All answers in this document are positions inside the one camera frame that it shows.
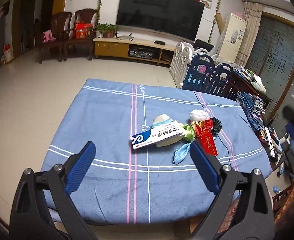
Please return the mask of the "yellow chip bag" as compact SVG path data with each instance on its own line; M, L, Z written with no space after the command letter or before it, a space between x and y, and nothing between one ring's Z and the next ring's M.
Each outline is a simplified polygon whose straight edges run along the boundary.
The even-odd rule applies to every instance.
M210 118L210 120L213 123L211 132L212 132L212 136L215 140L218 137L218 134L220 133L220 131L222 129L222 122L215 117Z

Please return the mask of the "navy baby fence panel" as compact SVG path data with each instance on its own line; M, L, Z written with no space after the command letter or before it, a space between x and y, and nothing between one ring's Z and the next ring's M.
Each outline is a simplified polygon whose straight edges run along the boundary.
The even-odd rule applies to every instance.
M217 66L211 56L199 54L193 57L188 67L182 89L203 92L236 100L238 90L232 76L233 70L228 63Z

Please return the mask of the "dark wooden chair right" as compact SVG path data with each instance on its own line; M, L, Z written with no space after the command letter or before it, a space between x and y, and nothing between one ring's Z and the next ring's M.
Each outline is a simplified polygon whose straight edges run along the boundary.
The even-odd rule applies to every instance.
M63 60L67 60L70 46L75 47L76 44L84 45L88 48L88 60L93 59L94 44L93 39L95 37L95 15L97 9L81 9L77 10L74 14L74 27L69 30L69 38L63 42L64 57Z

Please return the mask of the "light blue crumpled mask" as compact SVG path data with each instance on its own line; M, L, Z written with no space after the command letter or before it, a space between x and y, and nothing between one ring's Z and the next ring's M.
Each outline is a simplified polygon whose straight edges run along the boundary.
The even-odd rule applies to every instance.
M153 128L156 128L158 126L162 126L162 125L166 125L166 124L169 124L173 122L172 118L168 118L168 119L165 119L165 120L154 120L153 122Z

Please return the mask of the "beige curtain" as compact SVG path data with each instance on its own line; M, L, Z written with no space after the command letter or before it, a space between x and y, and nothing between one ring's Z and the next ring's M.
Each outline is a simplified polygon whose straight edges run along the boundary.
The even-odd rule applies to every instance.
M247 19L247 25L235 60L235 63L242 67L246 65L253 49L257 34L259 32L263 8L262 4L252 2L244 2L243 6L243 16Z

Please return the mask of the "white standing air conditioner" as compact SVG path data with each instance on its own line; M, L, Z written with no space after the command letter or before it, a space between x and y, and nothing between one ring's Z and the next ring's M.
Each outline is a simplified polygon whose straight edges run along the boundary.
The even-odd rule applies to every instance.
M247 21L236 14L230 13L220 36L217 49L224 61L235 62L238 51L242 44Z

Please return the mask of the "dark wooden chair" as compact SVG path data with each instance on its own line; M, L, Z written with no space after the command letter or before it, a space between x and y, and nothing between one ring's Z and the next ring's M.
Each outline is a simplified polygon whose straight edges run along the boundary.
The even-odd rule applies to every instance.
M69 30L69 38L63 42L64 57L63 60L67 60L70 46L75 47L76 44L84 45L88 48L88 60L93 59L94 44L93 39L95 37L95 15L97 9L81 9L77 10L74 14L74 27Z
M57 48L58 50L58 61L63 61L63 47L64 42L69 38L70 35L70 23L71 23L72 13L63 11L58 12L56 14L53 14L51 17L51 26L50 29L52 31L53 37L56 38L53 42L42 43L39 48L39 63L42 64L42 62L45 59L45 53L47 51L50 51L50 49Z

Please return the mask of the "green snack wrapper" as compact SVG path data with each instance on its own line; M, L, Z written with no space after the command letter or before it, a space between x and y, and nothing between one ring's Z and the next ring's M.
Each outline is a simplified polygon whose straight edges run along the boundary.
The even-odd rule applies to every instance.
M180 124L180 126L185 130L183 139L187 142L191 142L195 140L195 125L194 122L191 124Z

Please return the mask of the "white baby fence panel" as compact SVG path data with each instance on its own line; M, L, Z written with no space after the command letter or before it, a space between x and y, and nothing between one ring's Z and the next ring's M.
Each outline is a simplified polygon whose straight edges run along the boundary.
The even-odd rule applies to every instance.
M174 50L174 55L170 64L169 72L174 80L177 88L181 89L183 80L188 70L188 65L191 64L194 48L187 42L178 42Z

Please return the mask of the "cluttered side table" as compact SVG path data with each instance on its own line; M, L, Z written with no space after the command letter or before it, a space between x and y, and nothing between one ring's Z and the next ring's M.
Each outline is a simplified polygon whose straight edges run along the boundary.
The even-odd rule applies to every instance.
M281 175L285 169L285 154L280 144L280 139L272 126L273 120L264 117L270 98L261 81L254 73L249 72L251 78L242 73L242 69L235 68L232 73L232 87L237 90L236 101L243 108L245 115L267 152L270 165L277 175Z

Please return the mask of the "potted green plant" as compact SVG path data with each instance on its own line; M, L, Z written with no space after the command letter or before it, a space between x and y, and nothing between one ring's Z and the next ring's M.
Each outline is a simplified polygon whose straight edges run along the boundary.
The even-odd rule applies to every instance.
M118 31L118 25L111 23L99 23L95 29L96 31L99 31L103 38L113 38Z

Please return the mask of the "pink cloth on chair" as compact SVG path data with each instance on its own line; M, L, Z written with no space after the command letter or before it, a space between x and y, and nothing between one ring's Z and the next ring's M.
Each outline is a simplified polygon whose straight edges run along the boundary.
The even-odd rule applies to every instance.
M42 34L42 38L43 38L43 43L53 42L56 40L56 38L53 37L51 30L44 31Z

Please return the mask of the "blue striped tablecloth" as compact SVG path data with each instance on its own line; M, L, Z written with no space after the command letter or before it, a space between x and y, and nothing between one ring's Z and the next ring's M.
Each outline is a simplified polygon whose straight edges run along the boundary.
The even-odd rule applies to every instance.
M266 150L241 106L229 99L177 88L88 79L65 114L45 156L49 170L80 152L88 141L96 155L71 198L86 220L98 224L149 224L205 213L214 199L191 157L175 165L179 141L133 150L130 137L166 114L186 124L190 112L206 109L222 122L215 141L218 160L235 170L272 168Z

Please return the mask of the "black set-top box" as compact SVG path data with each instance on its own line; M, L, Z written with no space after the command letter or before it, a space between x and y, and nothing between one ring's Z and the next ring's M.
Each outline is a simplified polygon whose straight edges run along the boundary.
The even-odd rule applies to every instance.
M155 44L158 44L158 45L165 46L165 42L160 41L160 40L155 40L154 43L155 43Z

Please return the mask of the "wooden TV cabinet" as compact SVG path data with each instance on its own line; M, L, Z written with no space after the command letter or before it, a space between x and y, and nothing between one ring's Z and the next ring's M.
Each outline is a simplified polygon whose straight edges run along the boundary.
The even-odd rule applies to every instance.
M171 64L175 46L161 45L148 40L113 38L94 38L94 55L116 57L128 60L153 62L157 65Z

